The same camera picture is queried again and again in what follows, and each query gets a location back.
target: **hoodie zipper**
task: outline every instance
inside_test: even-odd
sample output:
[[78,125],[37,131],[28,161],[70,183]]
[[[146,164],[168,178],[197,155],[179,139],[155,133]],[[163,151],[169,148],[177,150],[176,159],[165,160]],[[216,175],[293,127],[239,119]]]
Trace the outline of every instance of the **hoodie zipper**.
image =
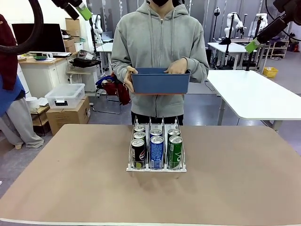
[[[159,58],[159,67],[160,67],[160,64],[161,64],[161,56],[162,56],[162,24],[163,24],[163,19],[161,19],[161,51],[160,51],[160,58]],[[156,118],[158,116],[158,113],[157,113],[157,99],[158,99],[158,95],[156,95],[156,100],[155,100],[155,112],[156,112]]]

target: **can rack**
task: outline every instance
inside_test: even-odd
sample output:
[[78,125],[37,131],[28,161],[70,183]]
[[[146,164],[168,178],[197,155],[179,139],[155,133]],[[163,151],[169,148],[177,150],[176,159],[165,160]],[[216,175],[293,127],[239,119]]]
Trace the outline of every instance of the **can rack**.
[[[132,147],[131,142],[134,139],[134,128],[138,125],[145,126],[145,133],[146,133],[146,142],[147,142],[147,155],[146,155],[146,164],[145,168],[136,169],[134,168],[133,158],[132,158]],[[151,152],[150,152],[150,133],[153,129],[161,129],[162,130],[162,137],[163,137],[163,157],[162,157],[162,168],[161,169],[152,169],[151,168]],[[186,164],[185,164],[185,150],[184,150],[184,141],[182,143],[182,152],[181,152],[181,161],[179,163],[179,166],[176,169],[170,169],[169,168],[169,162],[167,161],[167,132],[170,129],[180,129],[180,125],[178,123],[178,119],[176,118],[174,121],[174,124],[165,124],[164,118],[162,119],[161,124],[152,124],[151,119],[149,124],[139,124],[137,118],[135,118],[135,123],[133,126],[132,136],[130,140],[130,148],[128,151],[128,164],[127,164],[127,171],[131,172],[187,172],[186,170]]]

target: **hand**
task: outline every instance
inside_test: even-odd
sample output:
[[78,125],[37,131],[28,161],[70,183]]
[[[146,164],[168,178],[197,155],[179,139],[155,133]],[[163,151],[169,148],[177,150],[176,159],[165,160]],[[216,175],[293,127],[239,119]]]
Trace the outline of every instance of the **hand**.
[[126,77],[124,79],[124,83],[126,85],[126,87],[132,92],[134,93],[134,87],[133,87],[133,80],[132,80],[132,73],[134,74],[138,74],[138,71],[130,66],[127,67],[127,74]]
[[187,60],[181,58],[170,64],[169,68],[164,73],[169,74],[185,74],[187,71]]

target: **soda can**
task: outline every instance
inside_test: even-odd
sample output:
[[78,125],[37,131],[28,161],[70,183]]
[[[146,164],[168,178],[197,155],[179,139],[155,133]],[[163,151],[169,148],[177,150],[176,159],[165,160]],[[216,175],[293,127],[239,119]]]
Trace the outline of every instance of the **soda can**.
[[150,162],[153,169],[162,168],[162,157],[163,157],[163,137],[153,136],[150,139]]
[[144,141],[142,139],[134,139],[131,142],[131,146],[134,168],[144,168],[146,156]]
[[150,138],[152,138],[153,136],[162,136],[162,130],[160,130],[160,129],[152,129],[150,131]]
[[169,142],[169,167],[174,169],[181,161],[183,139],[179,136],[172,136]]
[[139,125],[134,127],[135,132],[144,132],[145,133],[145,126]]
[[169,159],[169,145],[170,145],[170,142],[169,142],[169,139],[172,137],[172,136],[181,136],[181,132],[180,130],[178,129],[170,129],[168,132],[167,132],[167,159]]
[[135,132],[134,139],[142,139],[144,141],[145,151],[147,150],[146,134],[144,132]]

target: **hoodie drawstring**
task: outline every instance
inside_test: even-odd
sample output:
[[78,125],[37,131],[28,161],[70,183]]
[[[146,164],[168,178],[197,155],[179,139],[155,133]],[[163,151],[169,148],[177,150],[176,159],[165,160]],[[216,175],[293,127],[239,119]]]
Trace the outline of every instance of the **hoodie drawstring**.
[[152,67],[155,66],[155,56],[154,56],[154,40],[153,40],[153,32],[152,32],[152,21],[151,21],[151,11],[148,9],[149,12],[149,27],[150,27],[150,50],[151,50],[151,64]]
[[175,9],[173,10],[173,15],[172,15],[172,31],[171,31],[171,55],[174,60],[174,12]]

